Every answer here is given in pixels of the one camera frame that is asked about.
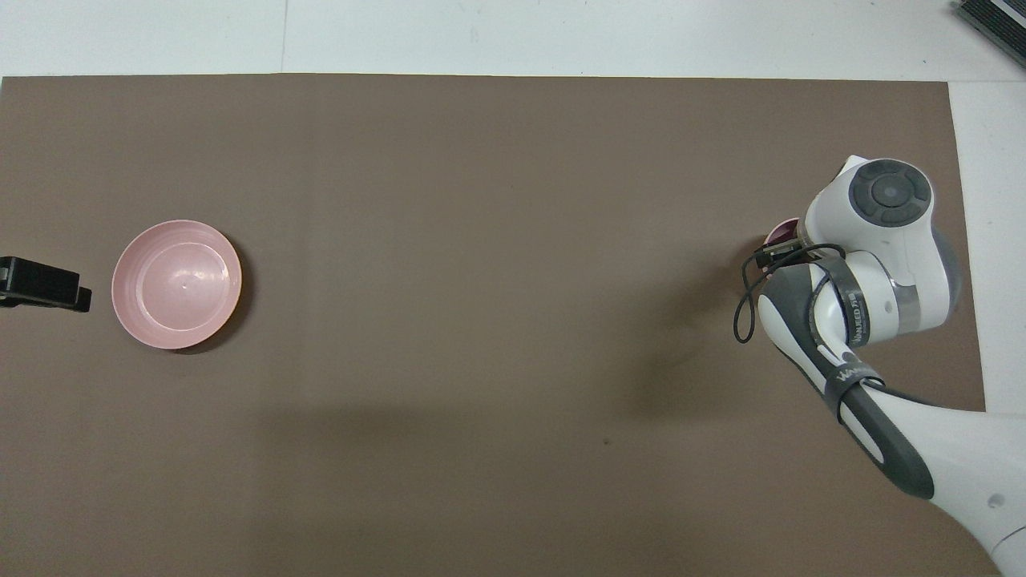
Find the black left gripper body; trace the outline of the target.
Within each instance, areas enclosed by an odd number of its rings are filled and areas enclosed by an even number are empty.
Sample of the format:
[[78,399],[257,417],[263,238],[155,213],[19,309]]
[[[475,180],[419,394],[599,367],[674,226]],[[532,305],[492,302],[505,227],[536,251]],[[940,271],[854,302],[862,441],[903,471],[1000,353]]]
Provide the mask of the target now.
[[17,256],[0,256],[0,308],[19,305],[91,310],[91,288],[80,284],[80,274]]

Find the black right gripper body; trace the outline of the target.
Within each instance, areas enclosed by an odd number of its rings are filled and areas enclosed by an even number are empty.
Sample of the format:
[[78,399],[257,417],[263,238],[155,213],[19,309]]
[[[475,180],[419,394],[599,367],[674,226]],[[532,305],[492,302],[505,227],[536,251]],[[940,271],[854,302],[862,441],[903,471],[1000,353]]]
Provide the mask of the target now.
[[755,252],[755,266],[758,270],[802,263],[805,263],[805,253],[801,244],[766,244]]

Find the dark grey ribbed device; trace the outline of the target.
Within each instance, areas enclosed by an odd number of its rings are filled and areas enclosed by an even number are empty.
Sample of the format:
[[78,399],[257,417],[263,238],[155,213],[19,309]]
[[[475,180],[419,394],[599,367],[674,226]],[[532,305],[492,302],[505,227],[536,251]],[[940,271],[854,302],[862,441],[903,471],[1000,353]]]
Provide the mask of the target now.
[[1026,0],[954,0],[954,12],[1026,69]]

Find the pink plate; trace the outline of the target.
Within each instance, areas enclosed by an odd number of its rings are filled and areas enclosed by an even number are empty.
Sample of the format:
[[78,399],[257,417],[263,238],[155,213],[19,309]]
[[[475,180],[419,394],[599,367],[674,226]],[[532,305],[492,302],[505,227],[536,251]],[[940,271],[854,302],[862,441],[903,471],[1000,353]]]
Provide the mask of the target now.
[[240,256],[225,234],[198,220],[165,220],[119,256],[112,307],[122,329],[143,345],[189,349],[230,321],[243,280]]

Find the brown table mat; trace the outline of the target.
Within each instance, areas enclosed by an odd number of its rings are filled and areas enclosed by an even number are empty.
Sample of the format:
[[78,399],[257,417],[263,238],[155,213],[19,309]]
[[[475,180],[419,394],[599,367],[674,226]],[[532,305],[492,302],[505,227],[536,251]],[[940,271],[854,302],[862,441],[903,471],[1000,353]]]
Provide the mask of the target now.
[[[966,259],[939,82],[6,78],[0,255],[93,302],[0,311],[0,577],[991,574],[733,339],[850,155]],[[183,350],[112,307],[165,220],[243,267]]]

